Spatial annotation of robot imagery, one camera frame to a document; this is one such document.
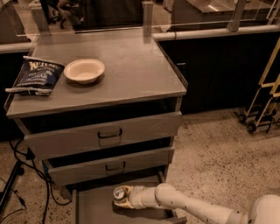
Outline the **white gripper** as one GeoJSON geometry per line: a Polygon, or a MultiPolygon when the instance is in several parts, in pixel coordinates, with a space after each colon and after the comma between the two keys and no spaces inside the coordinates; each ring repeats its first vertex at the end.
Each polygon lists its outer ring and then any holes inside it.
{"type": "Polygon", "coordinates": [[[158,203],[155,197],[156,187],[146,187],[141,185],[122,185],[122,188],[130,191],[129,201],[114,201],[114,204],[118,207],[128,209],[145,209],[155,208],[158,203]]]}

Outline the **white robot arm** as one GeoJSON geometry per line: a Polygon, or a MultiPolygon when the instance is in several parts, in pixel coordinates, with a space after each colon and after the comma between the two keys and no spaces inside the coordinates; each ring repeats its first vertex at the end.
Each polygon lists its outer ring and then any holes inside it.
{"type": "Polygon", "coordinates": [[[114,204],[129,209],[182,209],[205,224],[280,224],[280,197],[257,198],[246,213],[186,196],[174,186],[121,185],[114,191],[114,204]]]}

